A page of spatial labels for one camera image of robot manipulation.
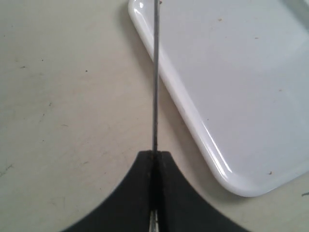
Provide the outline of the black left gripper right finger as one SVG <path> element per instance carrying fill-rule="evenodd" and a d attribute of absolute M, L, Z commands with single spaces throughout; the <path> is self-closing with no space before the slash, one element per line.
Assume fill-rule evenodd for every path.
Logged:
<path fill-rule="evenodd" d="M 205 201 L 190 185 L 169 152 L 158 152 L 160 232 L 245 232 Z"/>

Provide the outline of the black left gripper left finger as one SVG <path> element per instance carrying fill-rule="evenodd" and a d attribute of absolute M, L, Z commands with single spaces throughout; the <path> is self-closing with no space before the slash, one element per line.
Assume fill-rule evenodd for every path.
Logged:
<path fill-rule="evenodd" d="M 65 232 L 147 232 L 152 152 L 140 151 L 125 178 L 97 208 Z"/>

